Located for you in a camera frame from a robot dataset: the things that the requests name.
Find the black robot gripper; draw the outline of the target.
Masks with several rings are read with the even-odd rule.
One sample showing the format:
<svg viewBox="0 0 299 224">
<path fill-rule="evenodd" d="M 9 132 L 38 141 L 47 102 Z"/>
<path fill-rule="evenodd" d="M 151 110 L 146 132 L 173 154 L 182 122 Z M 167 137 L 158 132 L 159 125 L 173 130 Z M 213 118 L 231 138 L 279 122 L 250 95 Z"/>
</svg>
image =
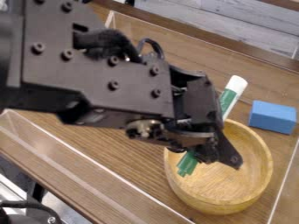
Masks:
<svg viewBox="0 0 299 224">
<path fill-rule="evenodd" d="M 238 170 L 243 157 L 223 133 L 221 100 L 211 78 L 203 72 L 170 67 L 174 118 L 145 118 L 130 122 L 126 134 L 173 152 L 194 150 L 199 163 L 223 163 Z"/>
</svg>

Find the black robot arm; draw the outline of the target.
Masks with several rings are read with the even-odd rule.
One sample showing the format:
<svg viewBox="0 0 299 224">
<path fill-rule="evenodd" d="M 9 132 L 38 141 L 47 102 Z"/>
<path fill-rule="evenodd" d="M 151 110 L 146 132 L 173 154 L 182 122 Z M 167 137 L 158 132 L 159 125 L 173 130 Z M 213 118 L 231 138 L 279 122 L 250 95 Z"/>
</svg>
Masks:
<svg viewBox="0 0 299 224">
<path fill-rule="evenodd" d="M 0 112 L 53 113 L 67 125 L 123 130 L 190 152 L 199 163 L 243 165 L 225 136 L 209 75 L 173 65 L 159 43 L 131 41 L 79 0 L 0 0 Z"/>
</svg>

